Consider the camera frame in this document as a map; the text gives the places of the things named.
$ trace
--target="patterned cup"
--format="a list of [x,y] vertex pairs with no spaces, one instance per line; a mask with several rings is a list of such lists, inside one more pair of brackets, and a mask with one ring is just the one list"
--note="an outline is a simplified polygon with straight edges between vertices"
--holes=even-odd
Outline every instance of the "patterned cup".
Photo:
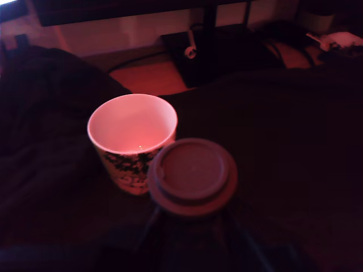
[[141,195],[149,191],[146,174],[151,161],[174,143],[177,124],[175,109],[167,101],[132,94],[101,105],[87,131],[113,182]]

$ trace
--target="brown lid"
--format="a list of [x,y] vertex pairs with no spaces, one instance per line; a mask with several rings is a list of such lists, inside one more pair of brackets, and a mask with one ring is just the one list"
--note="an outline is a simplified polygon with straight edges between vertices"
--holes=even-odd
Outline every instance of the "brown lid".
[[174,214],[202,216],[222,208],[237,187],[237,167],[221,146],[184,139],[162,150],[148,173],[156,203]]

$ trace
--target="dark blanket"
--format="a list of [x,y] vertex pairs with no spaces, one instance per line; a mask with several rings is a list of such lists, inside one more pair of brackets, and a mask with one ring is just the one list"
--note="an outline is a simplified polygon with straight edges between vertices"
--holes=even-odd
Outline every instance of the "dark blanket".
[[[178,137],[225,146],[239,166],[239,195],[326,269],[356,266],[363,251],[362,63],[234,74],[164,97],[178,112]],[[86,135],[92,111],[127,93],[56,49],[32,49],[5,71],[3,245],[80,243],[145,223],[149,198],[119,191]]]

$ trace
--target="wall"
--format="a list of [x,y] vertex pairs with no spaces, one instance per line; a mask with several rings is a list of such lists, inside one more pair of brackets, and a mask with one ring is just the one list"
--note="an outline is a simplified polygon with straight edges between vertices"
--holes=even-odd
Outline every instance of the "wall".
[[[155,45],[160,43],[160,35],[183,32],[202,18],[202,11],[195,9],[42,27],[30,0],[27,1],[31,11],[28,16],[0,26],[1,39],[6,45],[11,48],[15,35],[27,34],[31,44],[61,48],[80,57]],[[274,18],[290,19],[295,13],[297,1],[255,1],[250,24]],[[244,7],[245,3],[220,6],[217,25],[240,23]]]

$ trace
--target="earphones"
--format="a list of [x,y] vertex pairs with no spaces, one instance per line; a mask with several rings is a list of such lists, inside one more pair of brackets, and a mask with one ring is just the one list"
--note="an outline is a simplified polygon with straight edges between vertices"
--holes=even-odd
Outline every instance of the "earphones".
[[192,60],[197,56],[197,46],[195,44],[194,34],[193,34],[193,31],[191,29],[188,30],[188,37],[189,37],[189,42],[191,43],[191,46],[189,46],[185,50],[184,55],[187,58]]

